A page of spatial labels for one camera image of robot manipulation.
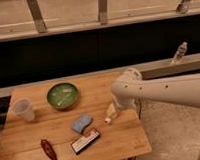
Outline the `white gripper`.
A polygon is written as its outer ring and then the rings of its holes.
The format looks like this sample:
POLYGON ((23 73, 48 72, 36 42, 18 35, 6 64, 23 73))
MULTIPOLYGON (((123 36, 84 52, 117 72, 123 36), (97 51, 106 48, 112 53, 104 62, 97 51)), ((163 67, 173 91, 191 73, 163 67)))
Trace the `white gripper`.
POLYGON ((117 117, 117 110, 116 110, 115 106, 121 111, 124 111, 125 109, 128 109, 128 108, 135 106, 134 99, 129 98, 129 97, 114 96, 113 97, 113 103, 115 105, 111 104, 106 111, 106 117, 108 119, 114 119, 114 118, 117 117))

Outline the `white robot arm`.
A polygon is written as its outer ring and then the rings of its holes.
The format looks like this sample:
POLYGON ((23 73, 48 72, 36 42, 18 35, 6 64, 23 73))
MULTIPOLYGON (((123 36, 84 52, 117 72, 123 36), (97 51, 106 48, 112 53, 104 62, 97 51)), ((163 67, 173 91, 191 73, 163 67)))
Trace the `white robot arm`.
POLYGON ((200 73, 144 80, 135 68, 127 68, 114 80, 112 105, 124 110, 136 99, 151 99, 200 108, 200 73))

